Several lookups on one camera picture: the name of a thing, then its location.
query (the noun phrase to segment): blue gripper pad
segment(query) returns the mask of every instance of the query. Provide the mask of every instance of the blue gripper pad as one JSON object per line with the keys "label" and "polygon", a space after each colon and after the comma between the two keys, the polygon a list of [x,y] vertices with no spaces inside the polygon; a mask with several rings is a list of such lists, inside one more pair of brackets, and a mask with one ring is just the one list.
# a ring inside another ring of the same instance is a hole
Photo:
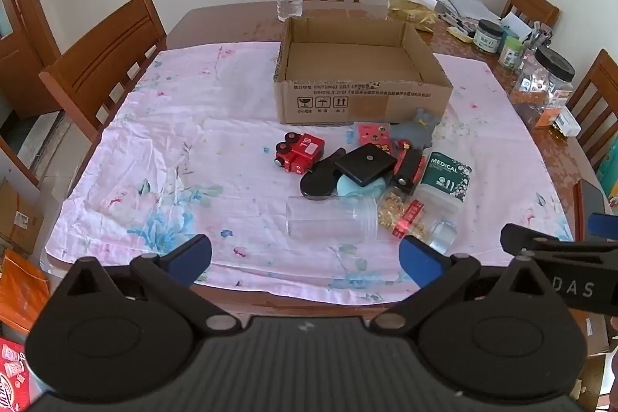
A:
{"label": "blue gripper pad", "polygon": [[601,238],[618,239],[618,215],[590,214],[588,232]]}
{"label": "blue gripper pad", "polygon": [[160,259],[160,267],[189,287],[202,274],[212,259],[210,239],[198,234]]}
{"label": "blue gripper pad", "polygon": [[399,244],[399,264],[410,278],[423,288],[440,278],[452,261],[428,247],[414,236],[406,236]]}

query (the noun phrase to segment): plastic bottle cap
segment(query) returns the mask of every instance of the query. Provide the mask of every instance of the plastic bottle cap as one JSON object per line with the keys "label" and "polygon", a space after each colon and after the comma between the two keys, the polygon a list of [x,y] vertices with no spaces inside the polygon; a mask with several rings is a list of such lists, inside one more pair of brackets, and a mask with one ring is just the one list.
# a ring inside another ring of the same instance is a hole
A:
{"label": "plastic bottle cap", "polygon": [[535,52],[535,58],[558,79],[567,83],[573,81],[576,74],[575,69],[554,50],[545,46],[539,46]]}
{"label": "plastic bottle cap", "polygon": [[513,36],[506,36],[506,39],[504,40],[504,45],[508,46],[514,51],[523,50],[523,42],[520,42],[519,39]]}
{"label": "plastic bottle cap", "polygon": [[455,238],[457,238],[455,228],[448,222],[440,222],[434,229],[429,246],[436,252],[444,255],[453,244],[453,241],[455,241]]}
{"label": "plastic bottle cap", "polygon": [[500,25],[489,20],[479,20],[478,28],[480,28],[483,32],[487,32],[489,35],[497,38],[501,38],[504,33],[504,29],[500,27]]}

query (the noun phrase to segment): black jar lid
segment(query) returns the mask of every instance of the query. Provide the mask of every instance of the black jar lid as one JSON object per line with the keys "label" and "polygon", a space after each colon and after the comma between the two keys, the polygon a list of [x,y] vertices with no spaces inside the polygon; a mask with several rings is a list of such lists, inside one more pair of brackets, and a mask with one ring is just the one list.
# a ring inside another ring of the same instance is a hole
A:
{"label": "black jar lid", "polygon": [[479,20],[478,28],[482,29],[483,32],[487,32],[488,34],[495,36],[496,38],[502,37],[504,30],[497,23],[493,23],[489,20]]}
{"label": "black jar lid", "polygon": [[558,79],[566,81],[567,83],[573,81],[576,74],[575,69],[554,50],[545,46],[539,46],[535,51],[535,58],[537,62],[543,65]]}

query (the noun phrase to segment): orange bag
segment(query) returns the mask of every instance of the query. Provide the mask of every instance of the orange bag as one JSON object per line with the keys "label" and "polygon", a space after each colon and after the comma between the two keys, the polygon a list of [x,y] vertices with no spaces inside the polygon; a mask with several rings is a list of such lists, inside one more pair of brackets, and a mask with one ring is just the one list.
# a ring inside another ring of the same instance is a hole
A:
{"label": "orange bag", "polygon": [[0,278],[0,321],[28,334],[49,297],[44,273],[13,250],[7,250]]}

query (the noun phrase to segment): yellow plastic bag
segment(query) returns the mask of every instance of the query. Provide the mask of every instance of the yellow plastic bag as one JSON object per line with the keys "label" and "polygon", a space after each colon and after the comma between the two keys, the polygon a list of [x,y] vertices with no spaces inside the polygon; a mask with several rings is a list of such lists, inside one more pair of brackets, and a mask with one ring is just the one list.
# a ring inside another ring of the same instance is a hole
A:
{"label": "yellow plastic bag", "polygon": [[13,250],[7,250],[0,278],[0,321],[28,334],[49,297],[44,273]]}
{"label": "yellow plastic bag", "polygon": [[388,18],[413,23],[418,31],[433,32],[438,15],[417,0],[389,0]]}

